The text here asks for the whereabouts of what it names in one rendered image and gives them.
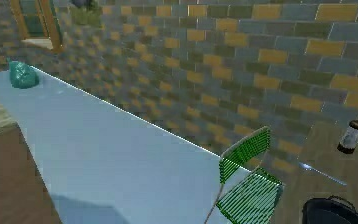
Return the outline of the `wooden framed window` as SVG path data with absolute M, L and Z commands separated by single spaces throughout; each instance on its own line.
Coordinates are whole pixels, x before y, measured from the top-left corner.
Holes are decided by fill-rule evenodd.
M 63 50 L 62 32 L 53 0 L 9 0 L 20 40 L 53 53 Z

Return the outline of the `teal crumpled bag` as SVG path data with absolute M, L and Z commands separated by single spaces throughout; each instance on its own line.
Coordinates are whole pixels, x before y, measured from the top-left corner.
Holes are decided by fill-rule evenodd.
M 9 62 L 9 79 L 14 88 L 28 89 L 39 84 L 39 76 L 29 65 L 19 61 Z

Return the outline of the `silver knife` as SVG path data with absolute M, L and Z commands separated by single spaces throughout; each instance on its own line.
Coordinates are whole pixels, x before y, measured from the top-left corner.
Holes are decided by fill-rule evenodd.
M 328 174 L 326 174 L 326 173 L 324 173 L 324 172 L 322 172 L 322 171 L 320 171 L 320 170 L 318 170 L 318 169 L 316 169 L 316 168 L 314 168 L 314 167 L 312 167 L 312 166 L 310 166 L 310 165 L 308 165 L 306 163 L 299 162 L 299 165 L 305 170 L 316 172 L 316 173 L 318 173 L 320 175 L 323 175 L 326 178 L 328 178 L 328 179 L 330 179 L 330 180 L 332 180 L 332 181 L 334 181 L 334 182 L 336 182 L 336 183 L 338 183 L 338 184 L 340 184 L 342 186 L 347 186 L 346 182 L 341 181 L 341 180 L 339 180 L 339 179 L 337 179 L 337 178 L 335 178 L 333 176 L 330 176 L 330 175 L 328 175 Z

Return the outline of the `brown wooden table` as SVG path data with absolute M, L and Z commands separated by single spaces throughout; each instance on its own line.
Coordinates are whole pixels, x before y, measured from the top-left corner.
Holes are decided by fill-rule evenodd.
M 344 130 L 336 125 L 318 122 L 313 125 L 306 143 L 285 179 L 284 193 L 270 224 L 302 224 L 302 209 L 311 198 L 339 196 L 350 201 L 358 211 L 358 146 L 353 154 L 337 149 Z M 347 183 L 342 186 L 323 175 L 303 169 L 306 163 Z

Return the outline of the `green house plant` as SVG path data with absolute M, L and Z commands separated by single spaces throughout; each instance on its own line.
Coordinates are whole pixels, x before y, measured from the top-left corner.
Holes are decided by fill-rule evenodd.
M 70 14 L 76 25 L 101 27 L 102 7 L 96 0 L 70 0 Z

